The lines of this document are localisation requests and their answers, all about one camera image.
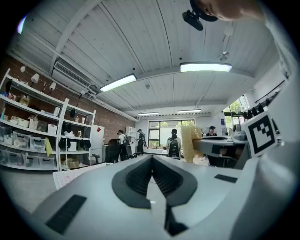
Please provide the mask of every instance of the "yellow foam block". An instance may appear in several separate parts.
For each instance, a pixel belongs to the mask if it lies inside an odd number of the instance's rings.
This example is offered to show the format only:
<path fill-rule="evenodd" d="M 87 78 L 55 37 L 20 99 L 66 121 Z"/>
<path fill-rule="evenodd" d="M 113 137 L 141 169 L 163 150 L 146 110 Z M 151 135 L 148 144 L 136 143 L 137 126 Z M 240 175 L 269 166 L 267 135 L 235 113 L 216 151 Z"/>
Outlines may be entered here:
<path fill-rule="evenodd" d="M 182 148 L 184 150 L 184 159 L 192 163 L 194 156 L 203 157 L 203 154 L 194 150 L 193 140 L 202 139 L 202 130 L 199 127 L 188 125 L 181 127 Z"/>

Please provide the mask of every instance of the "fluorescent light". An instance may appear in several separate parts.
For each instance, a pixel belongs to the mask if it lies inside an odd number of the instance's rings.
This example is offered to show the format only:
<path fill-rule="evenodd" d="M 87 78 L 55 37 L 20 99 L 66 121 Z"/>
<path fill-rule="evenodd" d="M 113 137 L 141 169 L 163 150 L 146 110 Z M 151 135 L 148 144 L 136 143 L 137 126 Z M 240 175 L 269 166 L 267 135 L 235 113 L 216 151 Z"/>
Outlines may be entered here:
<path fill-rule="evenodd" d="M 107 92 L 111 89 L 117 88 L 119 86 L 122 86 L 122 85 L 127 84 L 127 83 L 131 83 L 131 82 L 134 82 L 134 81 L 136 81 L 136 76 L 134 74 L 131 74 L 131 75 L 120 78 L 120 79 L 118 79 L 118 80 L 116 80 L 116 81 L 100 88 L 100 90 L 103 91 L 103 92 Z"/>
<path fill-rule="evenodd" d="M 223 71 L 229 72 L 232 66 L 226 63 L 215 62 L 186 62 L 180 64 L 181 72 L 191 71 Z"/>
<path fill-rule="evenodd" d="M 17 28 L 17 31 L 18 33 L 22 33 L 22 30 L 23 30 L 23 25 L 24 25 L 24 22 L 25 22 L 25 19 L 26 19 L 27 16 L 25 16 L 24 18 L 22 18 L 22 20 L 20 21 L 19 25 L 18 25 L 18 28 Z"/>
<path fill-rule="evenodd" d="M 145 115 L 157 115 L 159 114 L 158 112 L 149 112 L 149 113 L 139 113 L 140 116 L 145 116 Z"/>
<path fill-rule="evenodd" d="M 198 110 L 181 110 L 181 111 L 177 111 L 177 113 L 199 113 L 201 112 L 201 109 Z"/>

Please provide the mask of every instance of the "black backpack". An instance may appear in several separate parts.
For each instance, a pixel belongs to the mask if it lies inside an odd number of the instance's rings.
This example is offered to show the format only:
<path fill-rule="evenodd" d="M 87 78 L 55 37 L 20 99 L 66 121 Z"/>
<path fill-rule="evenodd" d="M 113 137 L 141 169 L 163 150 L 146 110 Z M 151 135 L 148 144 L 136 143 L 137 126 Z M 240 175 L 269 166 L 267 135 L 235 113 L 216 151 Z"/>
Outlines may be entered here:
<path fill-rule="evenodd" d="M 124 144 L 124 146 L 130 145 L 130 140 L 127 135 L 125 135 L 125 137 L 124 137 L 123 144 Z"/>
<path fill-rule="evenodd" d="M 176 139 L 174 139 L 170 142 L 168 155 L 169 155 L 169 157 L 179 158 L 180 153 L 179 153 L 178 142 Z"/>

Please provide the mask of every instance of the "plastic container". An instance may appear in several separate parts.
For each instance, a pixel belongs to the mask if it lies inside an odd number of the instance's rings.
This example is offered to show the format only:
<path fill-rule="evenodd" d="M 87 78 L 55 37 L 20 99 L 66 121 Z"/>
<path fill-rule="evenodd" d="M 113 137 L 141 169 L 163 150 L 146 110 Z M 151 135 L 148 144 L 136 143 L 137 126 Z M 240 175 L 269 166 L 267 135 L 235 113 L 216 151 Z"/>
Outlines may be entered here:
<path fill-rule="evenodd" d="M 46 146 L 45 137 L 37 134 L 32 134 L 29 136 L 29 139 L 30 139 L 31 150 L 40 151 L 40 152 L 45 151 L 45 146 Z"/>
<path fill-rule="evenodd" d="M 4 135 L 10 134 L 12 129 L 12 127 L 3 124 L 0 125 L 0 142 L 4 141 Z"/>
<path fill-rule="evenodd" d="M 56 166 L 56 164 L 54 162 L 54 159 L 55 159 L 54 156 L 52 157 L 52 155 L 50 155 L 49 157 L 47 157 L 46 154 L 45 155 L 40 155 L 38 157 L 39 164 L 40 164 L 41 168 L 47 168 L 47 167 L 49 167 L 49 168 L 53 167 L 54 168 Z"/>
<path fill-rule="evenodd" d="M 6 152 L 6 148 L 3 146 L 0 146 L 0 163 L 7 163 L 8 156 Z"/>
<path fill-rule="evenodd" d="M 24 160 L 22 157 L 22 151 L 14 150 L 8 151 L 6 150 L 8 162 L 12 165 L 24 166 Z"/>
<path fill-rule="evenodd" d="M 40 168 L 41 165 L 39 163 L 38 154 L 34 153 L 25 153 L 22 154 L 24 164 L 26 167 L 35 167 Z"/>
<path fill-rule="evenodd" d="M 14 146 L 18 148 L 28 148 L 29 147 L 29 133 L 16 130 L 13 131 L 14 134 Z"/>
<path fill-rule="evenodd" d="M 14 145 L 14 138 L 11 134 L 4 135 L 4 143 L 7 145 Z"/>

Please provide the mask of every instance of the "person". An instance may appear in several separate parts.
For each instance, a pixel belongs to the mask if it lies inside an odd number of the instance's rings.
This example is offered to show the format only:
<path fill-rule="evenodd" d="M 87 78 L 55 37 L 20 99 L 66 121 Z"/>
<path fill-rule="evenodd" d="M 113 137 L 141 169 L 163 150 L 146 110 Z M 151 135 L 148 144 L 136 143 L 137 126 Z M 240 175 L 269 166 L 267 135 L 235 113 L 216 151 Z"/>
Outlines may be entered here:
<path fill-rule="evenodd" d="M 140 133 L 139 138 L 138 138 L 138 143 L 137 143 L 137 152 L 140 152 L 143 156 L 145 156 L 144 154 L 144 141 L 145 141 L 145 134 L 142 132 L 141 129 L 138 130 L 138 132 Z"/>
<path fill-rule="evenodd" d="M 206 137 L 211 137 L 211 136 L 217 136 L 217 134 L 215 133 L 215 128 L 214 126 L 210 126 L 210 132 L 207 133 L 205 136 Z"/>
<path fill-rule="evenodd" d="M 177 136 L 177 130 L 176 129 L 172 129 L 172 132 L 171 132 L 172 136 L 168 138 L 167 140 L 167 148 L 168 148 L 168 156 L 171 157 L 171 152 L 170 152 L 170 145 L 171 145 L 171 142 L 173 140 L 176 140 L 177 141 L 177 144 L 178 144 L 178 151 L 179 151 L 179 157 L 181 155 L 181 139 Z"/>
<path fill-rule="evenodd" d="M 119 130 L 117 134 L 119 135 L 120 159 L 122 162 L 126 157 L 126 147 L 124 146 L 125 135 L 123 130 Z"/>

